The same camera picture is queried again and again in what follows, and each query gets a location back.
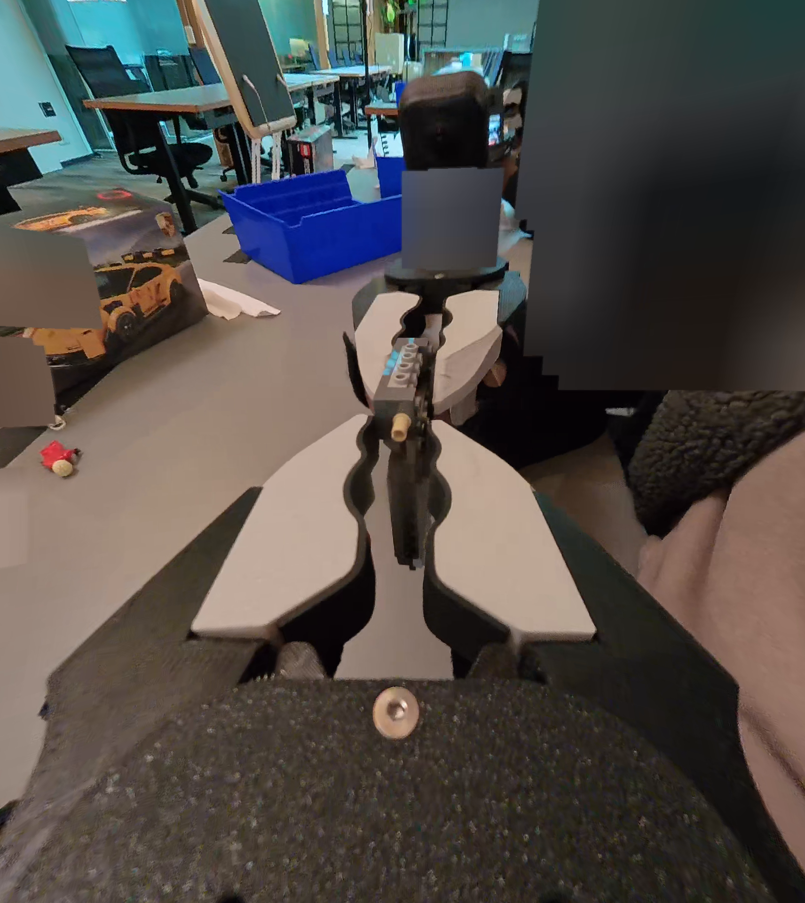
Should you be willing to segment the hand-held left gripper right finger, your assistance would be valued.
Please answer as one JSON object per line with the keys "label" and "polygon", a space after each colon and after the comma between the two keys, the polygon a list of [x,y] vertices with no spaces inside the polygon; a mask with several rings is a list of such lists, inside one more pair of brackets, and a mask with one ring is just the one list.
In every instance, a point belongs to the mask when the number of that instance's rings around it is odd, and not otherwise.
{"label": "hand-held left gripper right finger", "polygon": [[597,630],[529,482],[435,423],[441,513],[423,614],[441,641],[590,641]]}

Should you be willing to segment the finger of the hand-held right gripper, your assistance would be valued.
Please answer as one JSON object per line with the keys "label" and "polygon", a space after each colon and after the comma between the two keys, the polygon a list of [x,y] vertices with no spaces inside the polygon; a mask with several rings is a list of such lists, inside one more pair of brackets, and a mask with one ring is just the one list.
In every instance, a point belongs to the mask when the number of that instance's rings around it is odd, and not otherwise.
{"label": "finger of the hand-held right gripper", "polygon": [[432,409],[437,419],[463,425],[477,412],[476,392],[499,358],[498,289],[456,293],[445,301],[451,317],[434,358]]}
{"label": "finger of the hand-held right gripper", "polygon": [[414,423],[424,375],[424,340],[405,335],[404,319],[419,306],[413,293],[379,293],[354,335],[343,342],[353,393],[379,423]]}

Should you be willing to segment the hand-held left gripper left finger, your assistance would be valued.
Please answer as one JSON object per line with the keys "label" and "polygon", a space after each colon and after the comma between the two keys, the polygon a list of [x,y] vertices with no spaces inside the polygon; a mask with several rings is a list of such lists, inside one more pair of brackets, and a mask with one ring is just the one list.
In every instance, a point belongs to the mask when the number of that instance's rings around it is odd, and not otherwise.
{"label": "hand-held left gripper left finger", "polygon": [[354,570],[363,527],[347,502],[362,461],[359,413],[265,481],[191,623],[200,638],[277,638]]}

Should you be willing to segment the black toy brick assembly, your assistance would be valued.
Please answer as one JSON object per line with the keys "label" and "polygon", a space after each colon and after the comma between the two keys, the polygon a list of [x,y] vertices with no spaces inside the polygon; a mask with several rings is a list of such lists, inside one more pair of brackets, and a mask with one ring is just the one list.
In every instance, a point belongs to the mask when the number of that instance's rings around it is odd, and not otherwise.
{"label": "black toy brick assembly", "polygon": [[436,352],[426,338],[399,337],[374,393],[374,420],[390,457],[388,502],[397,562],[423,565],[430,524],[428,446]]}

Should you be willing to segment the grey desk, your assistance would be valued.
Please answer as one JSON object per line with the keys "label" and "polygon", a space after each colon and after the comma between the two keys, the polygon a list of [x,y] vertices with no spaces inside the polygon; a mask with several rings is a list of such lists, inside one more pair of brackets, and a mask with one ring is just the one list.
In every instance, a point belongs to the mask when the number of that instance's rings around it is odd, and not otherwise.
{"label": "grey desk", "polygon": [[59,435],[79,474],[9,469],[27,495],[24,562],[0,569],[0,807],[20,798],[45,731],[50,673],[250,487],[354,414],[342,334],[380,259],[309,285],[242,263],[223,216],[187,239],[201,279],[279,309],[203,322],[117,367]]}

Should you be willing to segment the dark cardboard box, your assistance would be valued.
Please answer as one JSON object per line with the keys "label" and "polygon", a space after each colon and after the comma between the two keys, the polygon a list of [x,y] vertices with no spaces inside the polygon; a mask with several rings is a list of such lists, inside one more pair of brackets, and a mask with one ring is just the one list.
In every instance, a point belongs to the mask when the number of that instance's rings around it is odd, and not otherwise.
{"label": "dark cardboard box", "polygon": [[295,130],[286,139],[288,173],[292,176],[332,172],[335,169],[333,129],[328,124]]}

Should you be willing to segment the white crumpled tissue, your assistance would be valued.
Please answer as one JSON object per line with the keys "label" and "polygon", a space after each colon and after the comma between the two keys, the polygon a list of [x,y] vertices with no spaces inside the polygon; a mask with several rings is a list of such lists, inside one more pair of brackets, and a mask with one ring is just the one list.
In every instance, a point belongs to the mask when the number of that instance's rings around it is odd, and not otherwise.
{"label": "white crumpled tissue", "polygon": [[272,305],[238,290],[204,279],[197,281],[208,313],[216,318],[233,321],[243,314],[254,319],[270,319],[281,314]]}

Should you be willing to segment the yellow car toy box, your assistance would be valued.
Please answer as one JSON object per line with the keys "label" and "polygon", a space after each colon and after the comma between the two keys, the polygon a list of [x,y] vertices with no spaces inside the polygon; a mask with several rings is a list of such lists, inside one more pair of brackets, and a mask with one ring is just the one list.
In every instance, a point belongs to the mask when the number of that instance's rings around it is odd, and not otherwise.
{"label": "yellow car toy box", "polygon": [[165,200],[118,186],[17,214],[13,226],[79,238],[94,269],[97,324],[0,325],[0,338],[43,349],[59,416],[115,367],[208,314],[174,210]]}

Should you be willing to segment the person's black fleece jacket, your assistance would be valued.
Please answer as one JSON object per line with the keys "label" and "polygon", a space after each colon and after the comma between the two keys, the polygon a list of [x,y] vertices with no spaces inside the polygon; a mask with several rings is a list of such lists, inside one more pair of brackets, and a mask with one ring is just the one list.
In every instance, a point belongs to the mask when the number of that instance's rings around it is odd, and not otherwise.
{"label": "person's black fleece jacket", "polygon": [[669,390],[637,413],[625,481],[646,535],[662,538],[695,503],[805,432],[805,390]]}

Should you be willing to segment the red toy brick piece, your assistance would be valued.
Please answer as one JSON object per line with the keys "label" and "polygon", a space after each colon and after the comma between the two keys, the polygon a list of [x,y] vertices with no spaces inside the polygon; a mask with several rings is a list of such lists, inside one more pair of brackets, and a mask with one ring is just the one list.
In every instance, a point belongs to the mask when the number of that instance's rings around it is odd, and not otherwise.
{"label": "red toy brick piece", "polygon": [[69,448],[59,441],[52,441],[39,451],[41,465],[62,479],[73,476],[82,458],[79,448]]}

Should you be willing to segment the person's beige pants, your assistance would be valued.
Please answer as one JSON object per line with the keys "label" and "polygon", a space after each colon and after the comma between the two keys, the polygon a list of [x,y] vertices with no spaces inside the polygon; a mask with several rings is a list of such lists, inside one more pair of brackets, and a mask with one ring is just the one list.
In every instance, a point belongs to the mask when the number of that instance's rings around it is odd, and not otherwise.
{"label": "person's beige pants", "polygon": [[643,733],[774,896],[805,901],[805,432],[664,537],[645,533],[632,559],[597,544],[603,518],[587,520],[589,505],[570,510],[589,536],[545,510],[598,636],[534,645],[521,670]]}

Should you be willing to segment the black office chair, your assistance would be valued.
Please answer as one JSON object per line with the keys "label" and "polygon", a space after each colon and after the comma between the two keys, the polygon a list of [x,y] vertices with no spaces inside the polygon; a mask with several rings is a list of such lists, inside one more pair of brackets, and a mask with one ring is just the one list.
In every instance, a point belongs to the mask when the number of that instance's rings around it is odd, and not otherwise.
{"label": "black office chair", "polygon": [[[66,49],[94,99],[150,93],[150,88],[139,86],[129,77],[113,46],[82,48],[67,45]],[[170,168],[163,147],[168,146],[177,174],[189,186],[189,198],[211,209],[221,207],[221,202],[214,196],[199,191],[195,178],[195,172],[212,160],[214,150],[205,143],[184,142],[176,118],[172,118],[176,140],[167,142],[160,120],[151,115],[108,110],[103,116],[127,173],[154,175],[158,182],[167,180]]]}

